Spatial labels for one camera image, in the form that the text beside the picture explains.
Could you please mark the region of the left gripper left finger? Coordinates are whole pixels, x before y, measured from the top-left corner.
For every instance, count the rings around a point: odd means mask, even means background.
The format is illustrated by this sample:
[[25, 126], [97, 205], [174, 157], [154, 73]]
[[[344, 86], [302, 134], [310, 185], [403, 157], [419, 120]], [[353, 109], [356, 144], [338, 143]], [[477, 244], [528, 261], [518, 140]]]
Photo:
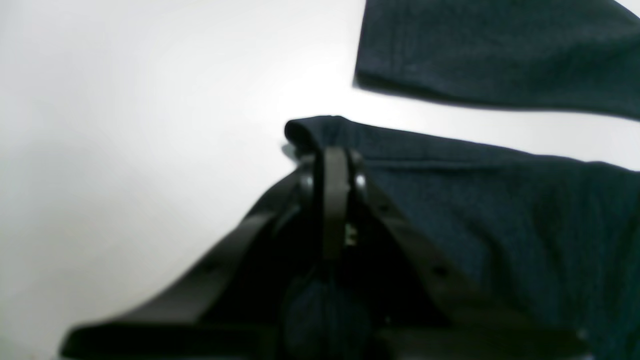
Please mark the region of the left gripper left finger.
[[64, 360], [281, 360], [290, 286], [339, 259], [350, 153], [309, 153], [178, 280], [110, 320], [70, 330]]

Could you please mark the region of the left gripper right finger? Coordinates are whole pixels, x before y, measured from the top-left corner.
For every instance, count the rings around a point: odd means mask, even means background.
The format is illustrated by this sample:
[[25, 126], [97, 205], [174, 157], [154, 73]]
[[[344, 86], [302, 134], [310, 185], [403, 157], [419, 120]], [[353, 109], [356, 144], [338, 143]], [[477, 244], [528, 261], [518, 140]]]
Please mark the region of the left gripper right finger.
[[589, 360], [573, 329], [546, 328], [479, 290], [420, 234], [348, 152], [350, 208], [378, 301], [375, 360]]

